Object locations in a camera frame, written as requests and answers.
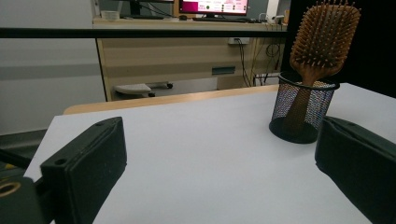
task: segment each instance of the white table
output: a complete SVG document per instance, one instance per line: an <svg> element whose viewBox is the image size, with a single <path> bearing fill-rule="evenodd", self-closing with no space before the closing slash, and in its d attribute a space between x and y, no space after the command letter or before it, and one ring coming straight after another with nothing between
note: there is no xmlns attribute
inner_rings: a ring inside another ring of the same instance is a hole
<svg viewBox="0 0 396 224"><path fill-rule="evenodd" d="M55 117L25 176L95 122L122 116L128 165L94 223L370 223L315 165L316 143L268 129L276 92ZM396 100L349 84L329 116L396 142Z"/></svg>

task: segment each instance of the wooden hairbrush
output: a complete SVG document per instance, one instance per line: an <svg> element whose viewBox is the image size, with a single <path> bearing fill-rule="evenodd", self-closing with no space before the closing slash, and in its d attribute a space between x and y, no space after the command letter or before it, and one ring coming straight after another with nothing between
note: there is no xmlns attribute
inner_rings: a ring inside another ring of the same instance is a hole
<svg viewBox="0 0 396 224"><path fill-rule="evenodd" d="M302 84L315 86L321 78L337 74L344 66L361 10L341 0L322 1L305 12L291 48L290 65L302 77ZM299 90L287 116L283 131L296 135L304 127L311 90Z"/></svg>

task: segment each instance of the wooden table edge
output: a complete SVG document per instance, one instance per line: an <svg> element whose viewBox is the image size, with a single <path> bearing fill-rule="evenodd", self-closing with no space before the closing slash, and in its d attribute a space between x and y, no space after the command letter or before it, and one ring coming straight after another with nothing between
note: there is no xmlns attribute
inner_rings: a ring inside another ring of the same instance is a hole
<svg viewBox="0 0 396 224"><path fill-rule="evenodd" d="M279 85L269 85L269 86L248 87L248 88L223 90L223 91L204 91L204 92L195 92L195 93L187 93L187 94L179 94L179 95L157 96L151 98L112 101L112 102L103 102L103 103L86 104L86 105L72 105L66 108L66 110L64 111L64 115L90 113L90 112L115 110L115 109L125 109L125 108L147 106L147 105L167 105L174 103L183 103L190 101L219 98L225 96L277 91L278 87Z"/></svg>

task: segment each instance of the pen holder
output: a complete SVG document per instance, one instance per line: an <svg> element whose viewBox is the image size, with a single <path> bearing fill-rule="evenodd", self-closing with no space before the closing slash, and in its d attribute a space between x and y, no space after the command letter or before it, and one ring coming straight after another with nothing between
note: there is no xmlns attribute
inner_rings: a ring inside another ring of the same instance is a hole
<svg viewBox="0 0 396 224"><path fill-rule="evenodd" d="M318 129L340 84L321 79L310 87L301 82L301 76L295 72L279 75L279 90L269 128L283 140L308 144L318 139Z"/></svg>

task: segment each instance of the power outlet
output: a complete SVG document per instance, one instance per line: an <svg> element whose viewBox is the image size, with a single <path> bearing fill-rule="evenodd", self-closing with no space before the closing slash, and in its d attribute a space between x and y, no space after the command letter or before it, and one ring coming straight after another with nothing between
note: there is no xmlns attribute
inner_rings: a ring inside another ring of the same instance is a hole
<svg viewBox="0 0 396 224"><path fill-rule="evenodd" d="M228 39L228 44L248 44L250 38L249 37L230 37Z"/></svg>

